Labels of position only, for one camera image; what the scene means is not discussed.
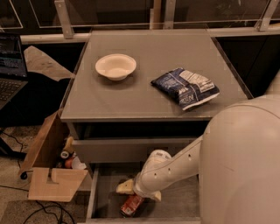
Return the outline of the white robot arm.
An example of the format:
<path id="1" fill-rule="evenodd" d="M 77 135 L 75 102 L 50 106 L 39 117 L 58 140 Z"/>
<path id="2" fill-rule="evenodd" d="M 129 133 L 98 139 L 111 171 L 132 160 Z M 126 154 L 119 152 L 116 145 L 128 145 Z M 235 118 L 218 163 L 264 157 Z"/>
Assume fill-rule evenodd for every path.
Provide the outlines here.
<path id="1" fill-rule="evenodd" d="M 200 224 L 280 224 L 280 75 L 264 95 L 215 115 L 175 156 L 154 150 L 116 190 L 159 201 L 191 176 L 199 178 Z"/>

